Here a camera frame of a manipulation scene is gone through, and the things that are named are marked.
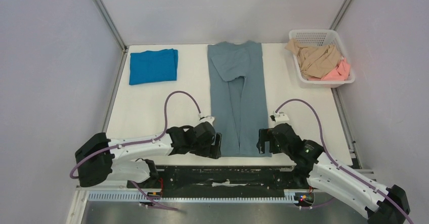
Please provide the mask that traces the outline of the grey-blue t shirt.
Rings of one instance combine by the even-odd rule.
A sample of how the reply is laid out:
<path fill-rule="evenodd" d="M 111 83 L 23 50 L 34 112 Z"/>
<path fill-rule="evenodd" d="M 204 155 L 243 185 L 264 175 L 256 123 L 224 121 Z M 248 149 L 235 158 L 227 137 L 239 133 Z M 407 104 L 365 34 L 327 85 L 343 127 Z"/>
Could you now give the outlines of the grey-blue t shirt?
<path fill-rule="evenodd" d="M 223 157 L 261 157 L 259 130 L 268 128 L 261 43 L 221 42 L 207 47 L 211 114 L 222 134 Z"/>

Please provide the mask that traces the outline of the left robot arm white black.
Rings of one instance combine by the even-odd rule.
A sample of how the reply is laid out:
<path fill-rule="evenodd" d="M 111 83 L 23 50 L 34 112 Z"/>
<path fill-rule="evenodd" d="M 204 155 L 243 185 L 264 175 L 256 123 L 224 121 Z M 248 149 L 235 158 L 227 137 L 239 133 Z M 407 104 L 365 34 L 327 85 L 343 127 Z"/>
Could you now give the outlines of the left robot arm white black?
<path fill-rule="evenodd" d="M 134 139 L 109 139 L 104 132 L 93 135 L 76 152 L 72 173 L 81 187 L 93 187 L 105 181 L 157 185 L 159 175 L 151 157 L 192 154 L 218 159 L 222 134 L 212 123 L 173 126 L 159 135 Z"/>

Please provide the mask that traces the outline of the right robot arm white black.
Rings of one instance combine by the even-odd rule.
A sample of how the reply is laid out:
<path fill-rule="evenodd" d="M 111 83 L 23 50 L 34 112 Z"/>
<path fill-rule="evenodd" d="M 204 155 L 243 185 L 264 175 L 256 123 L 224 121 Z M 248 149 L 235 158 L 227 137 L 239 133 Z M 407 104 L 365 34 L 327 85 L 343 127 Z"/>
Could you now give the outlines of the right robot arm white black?
<path fill-rule="evenodd" d="M 283 153 L 294 163 L 292 181 L 299 187 L 319 189 L 360 213 L 368 223 L 404 223 L 410 213 L 405 191 L 387 187 L 330 157 L 319 143 L 302 140 L 287 123 L 260 129 L 257 148 Z"/>

